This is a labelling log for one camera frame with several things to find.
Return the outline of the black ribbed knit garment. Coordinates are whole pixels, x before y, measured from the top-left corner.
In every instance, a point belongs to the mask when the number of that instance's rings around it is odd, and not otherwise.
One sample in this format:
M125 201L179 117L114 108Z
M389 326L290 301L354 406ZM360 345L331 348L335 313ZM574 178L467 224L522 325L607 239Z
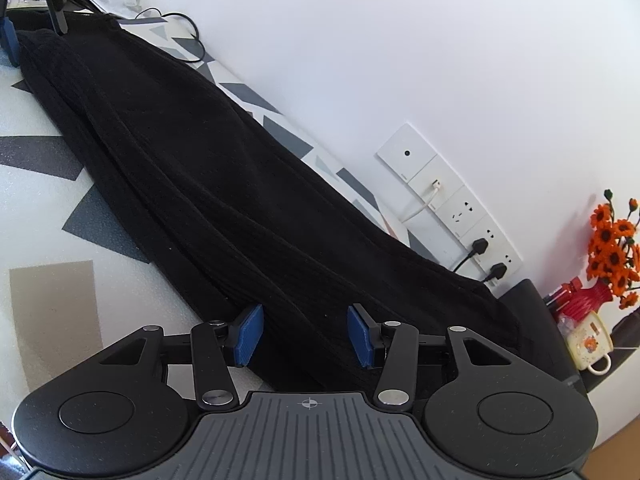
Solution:
M462 325L537 357L483 284L384 233L196 70L123 30L70 14L12 16L32 93L122 226L203 320L262 306L250 369L281 391L372 392L347 309L424 334Z

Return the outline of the black cabinet box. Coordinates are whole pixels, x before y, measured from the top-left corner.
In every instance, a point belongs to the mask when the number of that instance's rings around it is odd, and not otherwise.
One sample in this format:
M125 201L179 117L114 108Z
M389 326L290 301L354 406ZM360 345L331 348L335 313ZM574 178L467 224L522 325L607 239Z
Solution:
M559 379L570 378L579 370L566 348L565 337L574 327L571 320L558 322L555 317L555 302L546 303L533 282L526 278L505 292L500 301L508 307L523 324L523 339L527 359L550 375ZM639 311L625 316L612 331L614 350L610 353L611 369L603 376L581 370L576 388L582 393L591 392L602 382L611 378L634 354L639 353Z

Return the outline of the red ribbed vase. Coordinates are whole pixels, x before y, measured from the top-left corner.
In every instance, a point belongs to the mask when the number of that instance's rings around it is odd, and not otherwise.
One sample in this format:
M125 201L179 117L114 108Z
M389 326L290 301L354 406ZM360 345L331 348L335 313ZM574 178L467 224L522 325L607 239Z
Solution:
M598 313L600 307L613 300L611 289L602 280L593 286L584 287L579 278L563 284L554 296L553 314L556 318L564 316L575 322L581 321L589 313Z

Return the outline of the cream cartoon mug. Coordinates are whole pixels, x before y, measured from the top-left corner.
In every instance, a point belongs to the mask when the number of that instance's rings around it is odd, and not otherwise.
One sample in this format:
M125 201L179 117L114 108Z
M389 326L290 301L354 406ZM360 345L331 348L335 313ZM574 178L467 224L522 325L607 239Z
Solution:
M590 312L565 338L568 352L578 370L601 377L611 370L614 344L602 318Z

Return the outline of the orange artificial flowers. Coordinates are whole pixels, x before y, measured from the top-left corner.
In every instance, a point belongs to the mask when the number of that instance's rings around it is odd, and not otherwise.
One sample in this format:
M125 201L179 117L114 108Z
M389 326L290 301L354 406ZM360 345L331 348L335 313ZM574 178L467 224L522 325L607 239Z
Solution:
M586 277L605 286L622 311L639 307L639 201L616 208L610 188L593 209L589 225Z

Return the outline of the white wall socket panel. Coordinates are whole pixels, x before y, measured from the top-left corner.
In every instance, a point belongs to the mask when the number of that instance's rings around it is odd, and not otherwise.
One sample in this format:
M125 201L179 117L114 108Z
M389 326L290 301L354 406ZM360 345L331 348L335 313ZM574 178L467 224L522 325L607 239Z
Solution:
M436 219L467 254L474 240L484 238L486 252L471 258L484 272L496 263L508 266L506 278L520 270L523 260L472 190L424 136L406 122L378 149L376 156L416 196L417 211L405 214L405 224L422 214Z

